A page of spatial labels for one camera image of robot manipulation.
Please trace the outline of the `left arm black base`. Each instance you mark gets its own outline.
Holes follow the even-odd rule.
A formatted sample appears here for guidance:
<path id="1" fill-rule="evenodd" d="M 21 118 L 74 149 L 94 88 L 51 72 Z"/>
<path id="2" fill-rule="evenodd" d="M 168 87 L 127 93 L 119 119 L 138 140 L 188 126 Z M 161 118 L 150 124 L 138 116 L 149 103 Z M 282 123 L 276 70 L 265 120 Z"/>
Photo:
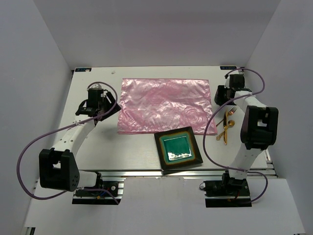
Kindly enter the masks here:
<path id="1" fill-rule="evenodd" d="M 123 178 L 105 178 L 105 180 L 100 183 L 101 190 L 76 190 L 72 198 L 72 204 L 117 206 L 122 199 L 124 180 Z"/>

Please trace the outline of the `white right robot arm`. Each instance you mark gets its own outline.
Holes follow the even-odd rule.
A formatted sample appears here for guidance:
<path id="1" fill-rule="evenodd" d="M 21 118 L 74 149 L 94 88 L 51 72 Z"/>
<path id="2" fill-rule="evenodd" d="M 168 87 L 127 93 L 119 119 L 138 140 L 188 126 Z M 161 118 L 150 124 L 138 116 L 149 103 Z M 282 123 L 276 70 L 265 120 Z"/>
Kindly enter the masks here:
<path id="1" fill-rule="evenodd" d="M 214 101 L 219 106 L 237 105 L 245 113 L 240 131 L 241 147 L 228 170 L 230 178 L 221 182 L 222 192 L 233 195 L 239 188 L 237 180 L 246 179 L 255 159 L 276 142 L 279 112 L 261 103 L 245 87 L 242 74 L 231 74 L 225 85 L 219 85 Z"/>

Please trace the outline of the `rose gold fork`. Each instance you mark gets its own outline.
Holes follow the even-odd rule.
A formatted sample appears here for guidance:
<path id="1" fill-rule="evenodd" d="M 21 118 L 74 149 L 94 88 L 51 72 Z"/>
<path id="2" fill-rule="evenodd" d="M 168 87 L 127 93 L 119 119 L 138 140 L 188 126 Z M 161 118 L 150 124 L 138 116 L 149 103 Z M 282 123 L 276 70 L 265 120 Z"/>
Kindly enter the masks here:
<path id="1" fill-rule="evenodd" d="M 231 108 L 228 112 L 225 112 L 223 120 L 221 120 L 220 122 L 218 122 L 218 123 L 216 124 L 216 126 L 219 126 L 221 123 L 222 123 L 223 125 L 226 125 L 228 117 L 231 116 L 231 115 L 233 115 L 233 114 L 236 112 L 236 110 L 237 110 L 237 108 L 236 108 L 236 107 L 233 107 L 233 108 Z"/>

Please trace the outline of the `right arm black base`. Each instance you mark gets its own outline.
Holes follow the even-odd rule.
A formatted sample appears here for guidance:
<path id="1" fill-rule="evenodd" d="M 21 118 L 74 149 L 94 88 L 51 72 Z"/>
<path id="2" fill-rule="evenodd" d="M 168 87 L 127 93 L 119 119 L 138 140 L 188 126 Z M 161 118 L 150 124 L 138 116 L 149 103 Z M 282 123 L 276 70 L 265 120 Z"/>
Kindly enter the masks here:
<path id="1" fill-rule="evenodd" d="M 241 185 L 224 183 L 222 180 L 203 181 L 199 189 L 204 192 L 207 208 L 252 207 L 250 191 L 246 180 Z"/>

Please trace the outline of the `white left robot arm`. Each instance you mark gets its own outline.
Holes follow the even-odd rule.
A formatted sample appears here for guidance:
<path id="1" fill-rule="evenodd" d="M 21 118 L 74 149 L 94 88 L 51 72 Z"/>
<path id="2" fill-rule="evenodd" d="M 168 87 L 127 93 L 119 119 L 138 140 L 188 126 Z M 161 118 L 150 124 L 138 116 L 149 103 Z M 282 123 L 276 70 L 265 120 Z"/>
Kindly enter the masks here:
<path id="1" fill-rule="evenodd" d="M 120 110 L 111 92 L 89 88 L 88 98 L 75 113 L 73 126 L 50 149 L 43 149 L 39 154 L 41 187 L 70 192 L 87 188 L 92 195 L 99 195 L 103 191 L 100 174 L 79 170 L 75 157 L 97 123 Z"/>

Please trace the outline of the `green square ceramic plate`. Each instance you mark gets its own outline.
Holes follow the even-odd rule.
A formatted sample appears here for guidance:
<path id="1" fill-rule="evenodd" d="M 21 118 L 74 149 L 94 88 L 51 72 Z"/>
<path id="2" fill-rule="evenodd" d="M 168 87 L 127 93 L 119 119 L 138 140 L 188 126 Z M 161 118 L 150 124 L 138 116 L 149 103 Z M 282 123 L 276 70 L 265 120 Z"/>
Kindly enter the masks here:
<path id="1" fill-rule="evenodd" d="M 154 134 L 160 166 L 163 171 L 203 163 L 191 126 Z"/>

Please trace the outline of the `small gold spoon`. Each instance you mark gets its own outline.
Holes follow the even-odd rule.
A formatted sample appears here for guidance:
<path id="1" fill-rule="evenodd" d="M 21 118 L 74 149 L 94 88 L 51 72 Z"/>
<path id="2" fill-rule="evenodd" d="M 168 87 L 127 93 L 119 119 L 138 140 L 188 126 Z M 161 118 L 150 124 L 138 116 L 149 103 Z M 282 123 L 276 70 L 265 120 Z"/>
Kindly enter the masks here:
<path id="1" fill-rule="evenodd" d="M 224 128 L 224 131 L 223 131 L 222 133 L 220 133 L 220 134 L 216 137 L 216 140 L 219 141 L 219 140 L 222 138 L 222 136 L 225 136 L 225 137 L 226 137 L 227 129 L 228 129 L 229 127 L 234 126 L 234 125 L 235 125 L 235 121 L 234 121 L 234 120 L 228 121 L 227 126 Z"/>

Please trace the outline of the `pink satin rose placemat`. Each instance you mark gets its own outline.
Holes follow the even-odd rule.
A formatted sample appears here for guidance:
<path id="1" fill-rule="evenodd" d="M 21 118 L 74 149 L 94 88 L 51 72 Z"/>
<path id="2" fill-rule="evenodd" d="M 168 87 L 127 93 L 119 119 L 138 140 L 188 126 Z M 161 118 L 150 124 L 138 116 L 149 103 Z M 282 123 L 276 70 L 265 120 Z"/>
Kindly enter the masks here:
<path id="1" fill-rule="evenodd" d="M 217 134 L 208 80 L 124 78 L 120 107 L 120 134 L 151 134 L 188 126 L 196 135 Z"/>

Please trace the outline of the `gold knife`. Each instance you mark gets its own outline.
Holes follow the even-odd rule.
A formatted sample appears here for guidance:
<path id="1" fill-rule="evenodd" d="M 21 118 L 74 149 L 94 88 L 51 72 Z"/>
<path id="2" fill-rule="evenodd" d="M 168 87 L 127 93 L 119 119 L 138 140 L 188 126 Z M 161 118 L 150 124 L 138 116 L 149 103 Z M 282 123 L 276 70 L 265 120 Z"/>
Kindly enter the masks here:
<path id="1" fill-rule="evenodd" d="M 227 129 L 228 129 L 228 110 L 225 111 L 224 113 L 224 120 L 223 120 L 223 126 L 224 126 L 224 135 L 223 135 L 223 140 L 224 144 L 227 145 Z"/>

